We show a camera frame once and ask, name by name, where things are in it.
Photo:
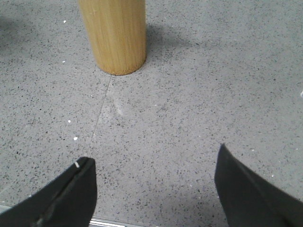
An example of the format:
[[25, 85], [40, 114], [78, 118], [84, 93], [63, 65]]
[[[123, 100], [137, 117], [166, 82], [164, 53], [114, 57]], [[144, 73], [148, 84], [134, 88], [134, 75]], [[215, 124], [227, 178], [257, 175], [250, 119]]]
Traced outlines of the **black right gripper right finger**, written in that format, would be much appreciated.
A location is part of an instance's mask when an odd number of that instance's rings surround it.
[[230, 227], [301, 227], [303, 203], [220, 146], [214, 182]]

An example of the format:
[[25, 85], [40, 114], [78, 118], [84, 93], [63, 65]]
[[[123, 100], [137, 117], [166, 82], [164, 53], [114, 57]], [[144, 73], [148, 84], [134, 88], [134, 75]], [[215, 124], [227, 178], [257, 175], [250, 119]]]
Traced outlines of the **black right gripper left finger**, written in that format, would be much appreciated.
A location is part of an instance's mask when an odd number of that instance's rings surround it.
[[37, 193], [3, 212], [2, 227], [87, 227], [97, 203], [95, 160], [81, 157]]

